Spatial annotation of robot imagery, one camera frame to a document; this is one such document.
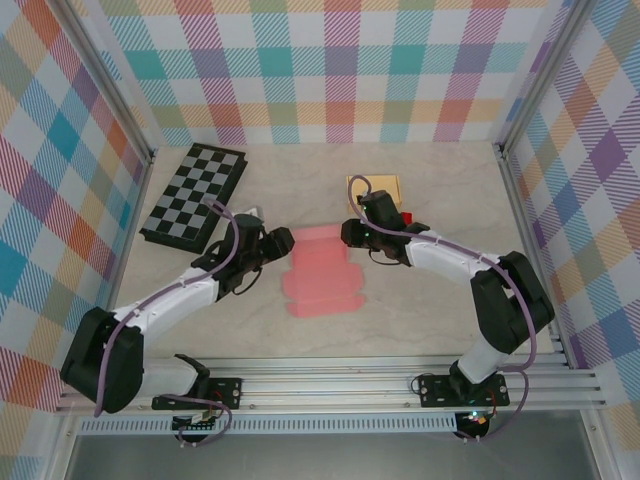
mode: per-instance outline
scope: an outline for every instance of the black and white checkered board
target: black and white checkered board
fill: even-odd
[[[194,143],[140,233],[149,242],[202,253],[219,219],[202,199],[226,205],[246,165],[243,152]]]

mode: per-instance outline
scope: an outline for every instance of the colorful plaid backdrop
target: colorful plaid backdrop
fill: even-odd
[[[143,163],[44,0],[0,3],[0,479],[34,478],[87,309],[104,305]]]
[[[83,1],[171,145],[487,139],[549,3]]]
[[[640,471],[640,1],[599,2],[513,153],[571,346]]]
[[[529,71],[527,72],[527,76],[525,77],[525,80],[522,83],[520,90],[518,91],[518,96],[516,97],[515,101],[511,105],[511,109],[509,110],[507,119],[502,125],[502,128],[500,129],[500,133],[498,134],[498,137],[491,138],[490,139],[491,141],[496,141],[497,143],[504,142],[507,134],[509,133],[509,129],[511,128],[511,125],[513,124],[513,121],[516,118],[516,115],[520,111],[522,102],[524,101],[525,98],[527,98],[527,95],[529,95],[529,91],[531,90],[531,87],[533,86],[533,83],[535,82],[536,78],[538,77],[538,73],[540,72],[540,67],[542,66],[543,62],[546,60],[547,56],[549,55],[549,52],[551,51],[551,46],[556,41],[556,38],[558,38],[558,34],[562,31],[562,28],[564,27],[564,23],[567,20],[569,11],[571,10],[571,6],[574,3],[575,3],[575,0],[562,1],[562,6],[560,7],[560,10],[558,10],[558,13],[556,14],[556,18],[554,18],[553,24],[551,25],[551,28],[547,32],[547,36],[545,37],[544,42],[542,42],[542,46],[540,47],[540,50],[538,51],[538,54],[536,55],[535,60],[531,64]]]

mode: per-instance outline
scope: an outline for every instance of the pink paper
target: pink paper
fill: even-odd
[[[360,265],[349,263],[340,225],[294,230],[293,269],[282,277],[289,313],[308,318],[351,312],[362,307],[364,284]]]

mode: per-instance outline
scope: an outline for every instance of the purple cable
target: purple cable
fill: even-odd
[[[231,413],[231,409],[229,407],[227,407],[224,403],[214,402],[213,400],[205,400],[203,398],[181,397],[179,395],[162,395],[162,396],[164,398],[168,398],[169,400],[177,400],[177,401],[180,401],[180,402],[187,401],[187,402],[192,402],[192,403],[200,403],[202,405],[210,405],[212,407],[215,407],[215,408],[218,408],[220,410],[225,411],[227,413],[228,417],[229,417],[227,419],[227,423],[225,424],[225,426],[224,426],[224,428],[222,430],[220,430],[215,435],[209,435],[207,438],[205,438],[204,440],[202,440],[202,441],[200,441],[198,443],[187,442],[184,438],[182,438],[182,432],[184,432],[185,427],[180,428],[178,430],[178,439],[182,442],[181,446],[191,445],[193,448],[196,448],[196,447],[201,447],[203,445],[207,445],[209,443],[213,443],[216,440],[219,440],[220,437],[222,437],[222,435],[227,433],[227,431],[231,428],[231,420],[233,419],[233,414]]]
[[[398,237],[409,237],[409,238],[419,238],[421,240],[426,240],[427,242],[430,243],[438,243],[440,245],[444,245],[445,247],[449,247],[452,250],[455,250],[457,252],[463,253],[469,257],[471,257],[474,260],[478,260],[482,263],[484,263],[485,265],[490,266],[492,269],[494,269],[496,272],[498,272],[498,274],[504,279],[505,282],[507,282],[507,285],[509,285],[509,288],[513,291],[513,294],[515,295],[516,299],[518,300],[518,304],[520,305],[520,308],[522,309],[522,313],[524,315],[524,319],[527,323],[527,330],[529,331],[529,339],[531,340],[531,351],[529,352],[529,358],[527,359],[526,362],[524,362],[522,365],[511,365],[511,366],[506,366],[504,368],[502,368],[503,371],[505,372],[523,372],[524,370],[526,370],[527,368],[529,368],[531,365],[533,365],[533,362],[536,359],[536,355],[538,352],[538,342],[536,339],[536,329],[533,325],[533,319],[531,318],[531,312],[529,312],[529,308],[527,307],[527,302],[525,301],[524,297],[522,296],[522,293],[520,292],[520,290],[518,289],[518,286],[515,284],[515,282],[511,279],[511,277],[509,277],[509,274],[504,271],[499,265],[495,264],[494,262],[492,262],[491,260],[489,260],[488,258],[485,258],[484,256],[482,256],[481,253],[476,252],[474,250],[470,250],[466,247],[463,247],[462,245],[458,245],[457,243],[451,242],[449,240],[445,240],[443,238],[438,239],[436,237],[430,237],[428,235],[422,235],[419,233],[408,233],[408,232],[396,232],[394,230],[387,230],[386,228],[382,228],[379,227],[378,225],[371,223],[369,221],[369,219],[360,211],[360,209],[358,208],[358,206],[356,205],[356,202],[353,200],[353,195],[352,195],[352,191],[353,191],[353,183],[356,180],[362,180],[367,184],[367,188],[368,191],[367,193],[371,193],[372,190],[372,186],[371,186],[371,182],[364,176],[362,175],[354,175],[353,177],[351,177],[351,180],[349,181],[349,203],[351,204],[351,208],[353,208],[353,211],[356,212],[356,215],[358,215],[358,217],[360,218],[360,220],[365,224],[368,225],[369,227],[373,228],[374,230],[377,230],[380,233],[384,233],[386,235],[396,235]]]
[[[98,376],[96,408],[93,411],[94,417],[97,418],[102,413],[102,402],[104,401],[105,383],[107,381],[107,369],[109,366],[109,357],[111,356],[111,350],[113,350],[113,345],[115,344],[116,338],[118,337],[120,332],[124,329],[124,327],[126,327],[127,323],[136,316],[136,312],[138,312],[139,314],[142,310],[145,309],[145,307],[149,306],[151,303],[155,302],[159,298],[163,297],[167,293],[172,292],[177,288],[183,288],[193,283],[200,282],[202,280],[205,280],[206,278],[209,278],[211,275],[218,273],[220,270],[226,267],[229,264],[229,262],[231,262],[234,255],[238,251],[238,241],[240,238],[240,231],[238,230],[238,224],[236,223],[235,218],[233,218],[233,214],[231,213],[231,211],[227,207],[225,207],[223,204],[218,202],[217,200],[205,198],[203,199],[203,203],[207,207],[209,207],[211,211],[213,211],[217,215],[220,215],[221,217],[228,219],[231,222],[234,238],[233,238],[233,246],[231,248],[231,251],[229,252],[229,255],[227,255],[227,258],[225,258],[222,261],[222,263],[214,267],[211,271],[205,272],[202,275],[198,275],[197,277],[193,277],[188,280],[185,280],[184,285],[180,282],[176,282],[174,284],[164,287],[162,290],[157,291],[156,293],[154,293],[153,295],[151,295],[150,297],[142,301],[140,305],[138,305],[136,308],[131,310],[127,315],[125,315],[125,317],[120,321],[120,323],[118,323],[116,328],[113,329],[113,332],[109,336],[109,340],[107,341],[107,344],[104,347],[102,362],[100,363],[100,375]]]

